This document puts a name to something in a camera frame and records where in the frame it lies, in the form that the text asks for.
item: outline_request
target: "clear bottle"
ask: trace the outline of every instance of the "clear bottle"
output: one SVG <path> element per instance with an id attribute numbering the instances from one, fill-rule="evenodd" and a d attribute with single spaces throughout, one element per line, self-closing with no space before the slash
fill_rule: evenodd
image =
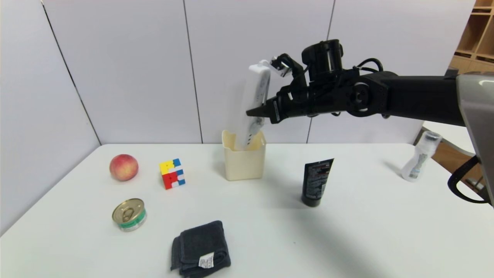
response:
<path id="1" fill-rule="evenodd" d="M 415 146 L 415 155 L 403 167 L 401 174 L 403 179 L 409 182 L 417 182 L 423 174 L 425 162 L 436 153 L 437 146 L 443 137 L 432 131 L 425 131 Z"/>

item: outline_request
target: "towel tag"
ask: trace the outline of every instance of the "towel tag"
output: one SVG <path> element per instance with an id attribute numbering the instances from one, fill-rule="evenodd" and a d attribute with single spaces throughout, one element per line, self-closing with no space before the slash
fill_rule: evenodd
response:
<path id="1" fill-rule="evenodd" d="M 202 268 L 212 268 L 214 267 L 214 252 L 201 256 L 199 258 L 199 266 Z"/>

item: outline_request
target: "black towel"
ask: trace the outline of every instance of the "black towel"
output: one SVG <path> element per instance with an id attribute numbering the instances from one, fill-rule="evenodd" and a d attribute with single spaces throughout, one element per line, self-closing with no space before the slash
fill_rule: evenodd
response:
<path id="1" fill-rule="evenodd" d="M 199 266 L 199 259 L 213 253 L 212 268 Z M 231 264 L 223 223 L 214 221 L 180 233 L 171 247 L 171 270 L 180 268 L 184 277 L 206 277 Z"/>

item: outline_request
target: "wooden cabinet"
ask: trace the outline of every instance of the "wooden cabinet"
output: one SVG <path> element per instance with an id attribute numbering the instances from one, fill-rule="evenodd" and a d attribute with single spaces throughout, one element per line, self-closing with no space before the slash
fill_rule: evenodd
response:
<path id="1" fill-rule="evenodd" d="M 494 72 L 494 0 L 477 0 L 450 66 L 459 73 Z"/>

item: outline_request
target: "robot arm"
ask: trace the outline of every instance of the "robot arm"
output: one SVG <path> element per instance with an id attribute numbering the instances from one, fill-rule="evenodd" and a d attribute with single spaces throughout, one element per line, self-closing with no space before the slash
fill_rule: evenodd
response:
<path id="1" fill-rule="evenodd" d="M 361 76 L 360 67 L 342 69 L 341 56 L 338 40 L 306 48 L 302 60 L 309 70 L 309 86 L 300 73 L 302 67 L 292 60 L 299 75 L 294 70 L 289 86 L 282 87 L 263 106 L 248 110 L 247 115 L 267 117 L 277 124 L 291 117 L 347 111 L 357 117 L 380 113 L 465 126 L 455 77 L 403 77 L 388 71 Z"/>
<path id="2" fill-rule="evenodd" d="M 494 132 L 490 128 L 494 122 L 494 76 L 398 76 L 383 71 L 374 58 L 343 69 L 342 56 L 339 41 L 330 40 L 302 52 L 305 70 L 286 54 L 273 59 L 271 65 L 277 71 L 286 74 L 292 69 L 293 81 L 262 106 L 248 110 L 247 116 L 269 118 L 277 124 L 291 117 L 323 113 L 337 116 L 337 112 L 347 111 L 356 117 L 379 113 L 384 118 L 400 116 L 466 126 L 477 155 L 453 173 L 448 186 L 455 195 L 470 202 L 494 200 Z M 376 63 L 378 70 L 363 67 L 368 62 Z M 304 76 L 307 70 L 309 85 Z M 371 73 L 360 75 L 361 70 Z M 487 182 L 485 201 L 470 199 L 456 188 L 477 161 L 482 164 Z"/>

